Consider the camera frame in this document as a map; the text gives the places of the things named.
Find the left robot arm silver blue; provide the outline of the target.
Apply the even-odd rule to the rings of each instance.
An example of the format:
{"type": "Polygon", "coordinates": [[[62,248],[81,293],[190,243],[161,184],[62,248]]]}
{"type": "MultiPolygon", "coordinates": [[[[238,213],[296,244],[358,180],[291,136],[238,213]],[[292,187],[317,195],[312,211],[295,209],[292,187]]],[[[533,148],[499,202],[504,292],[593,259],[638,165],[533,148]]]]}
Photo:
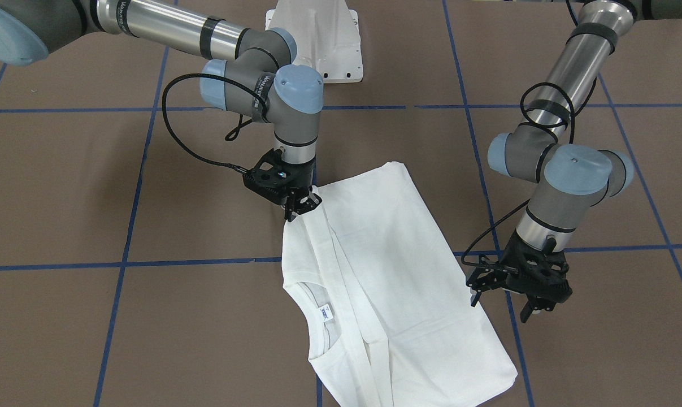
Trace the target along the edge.
{"type": "Polygon", "coordinates": [[[466,280],[471,306],[491,289],[527,297],[520,320],[553,311],[572,295],[565,249],[587,211],[633,181],[633,160],[575,142],[576,119],[603,64],[637,21],[682,20],[682,1],[586,1],[545,81],[520,98],[523,121],[490,143],[491,169],[535,183],[522,217],[496,261],[480,255],[466,280]]]}

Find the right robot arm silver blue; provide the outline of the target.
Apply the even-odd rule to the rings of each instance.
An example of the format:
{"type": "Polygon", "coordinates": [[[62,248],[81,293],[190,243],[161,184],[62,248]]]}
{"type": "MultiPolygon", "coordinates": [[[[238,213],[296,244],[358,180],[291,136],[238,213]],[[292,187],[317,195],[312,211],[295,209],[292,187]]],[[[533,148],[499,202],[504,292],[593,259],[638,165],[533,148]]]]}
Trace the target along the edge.
{"type": "Polygon", "coordinates": [[[239,172],[246,188],[284,208],[284,217],[315,210],[321,203],[312,178],[320,114],[321,75],[293,64],[297,44],[281,28],[253,30],[157,1],[0,1],[0,61],[27,66],[46,59],[85,34],[126,34],[204,58],[201,73],[181,75],[162,94],[163,121],[170,123],[171,88],[199,79],[204,101],[247,118],[270,123],[275,145],[258,164],[239,172]]]}

